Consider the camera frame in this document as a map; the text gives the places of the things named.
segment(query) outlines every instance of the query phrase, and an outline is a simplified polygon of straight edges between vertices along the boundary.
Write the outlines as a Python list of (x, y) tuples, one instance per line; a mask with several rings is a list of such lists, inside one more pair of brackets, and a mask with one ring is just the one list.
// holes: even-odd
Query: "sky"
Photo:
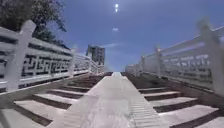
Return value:
[(224, 25), (224, 0), (64, 0), (65, 44), (85, 53), (88, 44), (106, 48), (106, 66), (123, 71), (142, 55), (199, 34), (197, 22)]

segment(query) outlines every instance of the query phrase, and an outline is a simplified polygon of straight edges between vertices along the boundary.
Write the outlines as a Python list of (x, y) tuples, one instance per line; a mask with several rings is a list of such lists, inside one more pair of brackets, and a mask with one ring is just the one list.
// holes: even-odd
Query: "tree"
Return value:
[(34, 37), (66, 47), (48, 28), (49, 23), (55, 23), (59, 30), (66, 32), (62, 9), (59, 0), (0, 0), (0, 26), (19, 31), (22, 24), (31, 19), (37, 25)]

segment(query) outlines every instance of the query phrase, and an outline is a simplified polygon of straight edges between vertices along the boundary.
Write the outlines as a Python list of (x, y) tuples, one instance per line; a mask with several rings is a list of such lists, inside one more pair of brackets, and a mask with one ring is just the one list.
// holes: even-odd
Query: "tall building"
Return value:
[(92, 58), (98, 65), (104, 65), (105, 62), (105, 48), (99, 46), (88, 45), (86, 56)]

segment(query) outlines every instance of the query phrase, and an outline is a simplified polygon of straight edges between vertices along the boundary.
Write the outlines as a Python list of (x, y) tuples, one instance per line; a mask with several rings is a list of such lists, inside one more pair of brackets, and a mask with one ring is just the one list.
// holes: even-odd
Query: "stone step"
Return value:
[(158, 92), (167, 92), (169, 91), (169, 88), (166, 87), (160, 87), (160, 88), (146, 88), (146, 89), (138, 89), (140, 93), (158, 93)]
[(217, 117), (218, 108), (195, 105), (159, 115), (171, 128), (193, 128)]
[(61, 86), (59, 87), (62, 90), (67, 90), (67, 91), (75, 91), (75, 92), (83, 92), (86, 93), (89, 91), (90, 88), (85, 88), (85, 87), (75, 87), (75, 86)]
[(53, 94), (35, 94), (31, 98), (35, 101), (61, 109), (67, 109), (78, 101), (77, 99), (65, 98)]
[(44, 126), (14, 109), (1, 109), (0, 128), (44, 128)]
[(68, 86), (92, 88), (95, 84), (96, 82), (71, 82)]
[(19, 112), (44, 126), (50, 124), (55, 117), (63, 115), (64, 109), (52, 107), (34, 100), (14, 101)]
[(157, 112), (168, 112), (186, 107), (191, 107), (198, 103), (197, 98), (178, 97), (165, 100), (156, 100), (149, 102)]
[(222, 127), (224, 127), (224, 117), (217, 117), (196, 128), (222, 128)]
[(61, 89), (51, 89), (47, 91), (47, 93), (72, 99), (79, 99), (84, 95), (84, 93), (81, 92), (66, 91)]
[(177, 98), (181, 95), (182, 93), (177, 91), (143, 94), (145, 99), (147, 99), (148, 101)]

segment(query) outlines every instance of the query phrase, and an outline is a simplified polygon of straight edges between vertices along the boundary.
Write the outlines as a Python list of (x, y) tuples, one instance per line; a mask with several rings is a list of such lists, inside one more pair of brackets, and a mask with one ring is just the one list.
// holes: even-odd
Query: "concrete ramp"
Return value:
[(132, 83), (115, 72), (104, 77), (48, 128), (168, 128)]

